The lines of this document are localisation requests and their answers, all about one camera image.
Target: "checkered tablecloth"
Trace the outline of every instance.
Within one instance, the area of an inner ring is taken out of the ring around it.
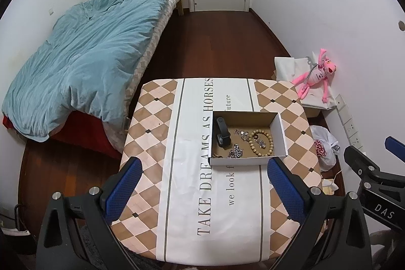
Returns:
[[[321,187],[321,175],[309,124],[290,82],[255,80],[254,86],[262,112],[281,114],[288,156],[284,163],[308,186]],[[121,217],[112,224],[116,237],[142,256],[156,258],[156,229],[160,183],[163,174],[177,80],[155,80],[145,84],[136,106],[121,166],[131,156],[142,160],[144,175],[129,199]],[[270,190],[270,258],[283,253],[299,224],[288,218],[275,189]]]

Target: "wall socket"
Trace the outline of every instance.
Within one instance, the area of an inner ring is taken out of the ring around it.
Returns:
[[[336,97],[337,112],[340,117],[340,121],[345,129],[346,135],[349,139],[351,146],[357,149],[361,149],[364,152],[363,143],[360,140],[358,130],[354,125],[352,115],[350,114],[349,107],[346,105],[343,97],[339,94]]]
[[[360,149],[361,147],[363,147],[363,144],[360,141],[358,133],[355,133],[354,135],[352,135],[349,138],[349,142],[350,142],[350,145],[355,147],[356,149]]]
[[[360,150],[362,153],[364,153],[364,156],[367,156],[366,152],[364,151],[364,147],[361,147],[359,150]]]
[[[357,133],[357,128],[354,126],[353,119],[350,119],[345,125],[343,125],[343,127],[345,128],[348,137],[352,137]]]

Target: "screw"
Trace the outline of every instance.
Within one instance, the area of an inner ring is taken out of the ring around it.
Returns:
[[[100,188],[97,186],[94,186],[89,189],[89,194],[91,195],[97,195],[100,192]]]
[[[350,197],[351,199],[357,199],[357,193],[355,193],[354,191],[350,191],[350,192],[349,192],[349,197]]]
[[[317,186],[313,186],[310,191],[315,196],[320,195],[322,192],[321,189],[319,189]]]
[[[52,199],[58,200],[61,196],[62,196],[62,194],[59,191],[56,191],[53,193]]]

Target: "jewelry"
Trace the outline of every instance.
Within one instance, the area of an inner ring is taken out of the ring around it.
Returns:
[[[268,153],[262,154],[255,148],[253,141],[258,143],[260,148],[262,148],[262,149],[266,148],[266,144],[264,143],[263,140],[259,139],[258,134],[263,134],[265,137],[268,138],[268,140],[270,142],[270,149],[269,149]],[[255,129],[252,133],[250,133],[249,134],[249,144],[250,144],[250,147],[252,148],[253,152],[259,157],[270,156],[274,149],[273,138],[271,137],[271,134],[267,133],[264,129]]]
[[[249,132],[247,132],[247,131],[241,131],[241,130],[239,130],[239,129],[236,129],[236,130],[235,130],[235,134],[240,135],[240,138],[241,138],[243,141],[248,141],[248,140],[249,140],[249,138],[248,138]]]
[[[266,149],[266,144],[263,140],[259,139],[259,135],[253,135],[253,140],[259,144],[259,147],[262,149]]]
[[[228,158],[240,158],[244,152],[239,148],[239,145],[235,144],[234,149],[229,152]]]

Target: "blue gripper pad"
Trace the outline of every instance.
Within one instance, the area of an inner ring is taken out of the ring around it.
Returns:
[[[119,219],[141,176],[142,163],[136,158],[106,199],[104,218],[107,223]]]
[[[405,145],[394,139],[392,136],[388,136],[385,139],[385,149],[397,156],[400,160],[405,162]]]
[[[293,221],[303,224],[307,216],[304,199],[302,199],[294,185],[274,159],[270,159],[267,164],[267,176],[270,179],[270,183],[274,186],[274,189],[276,189],[290,218]]]

